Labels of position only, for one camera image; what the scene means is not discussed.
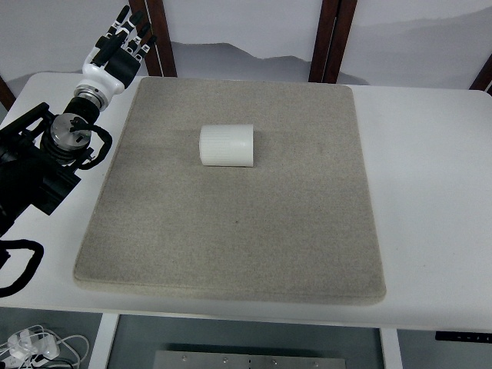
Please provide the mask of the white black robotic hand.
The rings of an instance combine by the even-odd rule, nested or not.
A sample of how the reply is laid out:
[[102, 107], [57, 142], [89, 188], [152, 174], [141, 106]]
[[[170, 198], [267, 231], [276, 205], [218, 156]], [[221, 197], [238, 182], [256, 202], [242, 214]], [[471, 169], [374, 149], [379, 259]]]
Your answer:
[[[134, 38], [130, 38], [144, 14], [143, 11], [136, 11], [132, 15], [129, 13], [129, 6], [125, 5], [105, 35], [96, 42], [82, 66], [85, 84], [102, 89], [105, 94], [121, 94], [128, 88], [137, 75], [141, 62], [157, 40], [152, 35], [141, 45], [142, 39], [151, 28], [149, 22], [143, 25]], [[118, 47], [125, 45], [125, 50], [120, 48], [111, 56], [114, 38]]]

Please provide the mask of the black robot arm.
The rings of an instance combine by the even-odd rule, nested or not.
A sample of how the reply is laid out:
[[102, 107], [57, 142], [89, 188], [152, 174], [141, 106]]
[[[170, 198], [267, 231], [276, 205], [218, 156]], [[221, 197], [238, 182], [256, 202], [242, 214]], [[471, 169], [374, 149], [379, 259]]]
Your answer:
[[61, 114], [42, 102], [1, 129], [1, 233], [29, 206], [52, 214], [80, 182], [76, 172], [105, 160], [113, 138], [96, 121], [133, 82], [157, 39], [145, 38], [151, 25], [143, 17], [123, 7], [85, 59]]

